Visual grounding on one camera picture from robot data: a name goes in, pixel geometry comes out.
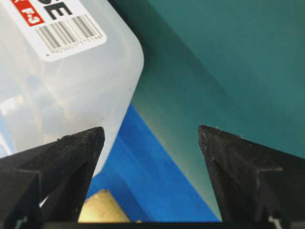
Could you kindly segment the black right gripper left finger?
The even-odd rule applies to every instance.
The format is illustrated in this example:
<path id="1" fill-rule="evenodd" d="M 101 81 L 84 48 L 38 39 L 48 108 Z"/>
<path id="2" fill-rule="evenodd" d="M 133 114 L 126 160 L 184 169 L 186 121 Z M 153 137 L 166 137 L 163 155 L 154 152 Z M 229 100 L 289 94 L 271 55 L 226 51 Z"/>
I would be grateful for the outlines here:
<path id="1" fill-rule="evenodd" d="M 95 127 L 3 157 L 1 228 L 77 228 L 104 141 Z"/>

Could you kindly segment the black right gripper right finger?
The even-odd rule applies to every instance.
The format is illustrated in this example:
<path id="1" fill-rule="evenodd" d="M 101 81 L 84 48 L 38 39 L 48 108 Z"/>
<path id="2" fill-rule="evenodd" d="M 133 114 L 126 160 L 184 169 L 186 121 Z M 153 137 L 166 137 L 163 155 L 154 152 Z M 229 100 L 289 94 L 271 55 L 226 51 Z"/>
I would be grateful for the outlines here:
<path id="1" fill-rule="evenodd" d="M 224 222 L 305 226 L 305 160 L 206 125 L 198 143 Z"/>

